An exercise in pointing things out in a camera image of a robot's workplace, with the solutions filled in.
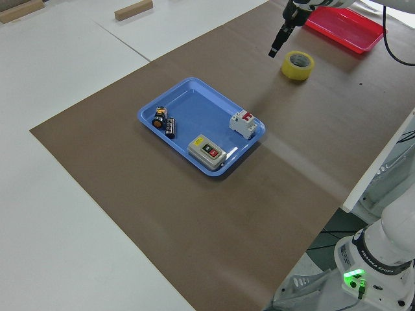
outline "yellow sticker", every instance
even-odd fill
[[[195,142],[194,142],[194,144],[195,144],[195,146],[198,146],[198,145],[200,145],[200,143],[203,141],[203,138],[201,138],[201,137],[197,137],[197,139],[195,140]]]

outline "blue tray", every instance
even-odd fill
[[[176,119],[174,139],[169,139],[165,136],[164,130],[159,130],[151,124],[158,106],[166,107],[167,117]],[[257,118],[254,121],[257,124],[257,130],[250,140],[246,140],[241,134],[231,130],[229,120],[232,115],[241,110],[243,110],[241,107],[203,81],[197,78],[186,78],[142,107],[137,117],[203,173],[209,176],[219,176],[225,173],[265,133],[265,125]],[[205,135],[227,153],[224,166],[216,171],[207,169],[187,153],[187,145],[200,134]]]

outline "green led indicator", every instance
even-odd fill
[[[350,272],[346,272],[343,274],[344,282],[350,286],[350,282],[358,279],[362,275],[364,275],[366,272],[363,269],[356,269]]]

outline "yellow tape roll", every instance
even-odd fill
[[[281,71],[290,79],[301,81],[309,77],[313,68],[314,60],[311,56],[300,51],[291,51],[285,55]]]

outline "brown mat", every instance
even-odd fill
[[[414,105],[414,71],[382,45],[359,56],[302,28],[269,58],[282,9],[265,3],[31,130],[198,311],[262,308]],[[409,56],[413,33],[390,28]],[[279,72],[293,49],[316,61],[304,83]],[[223,178],[136,119],[188,76],[267,126]]]

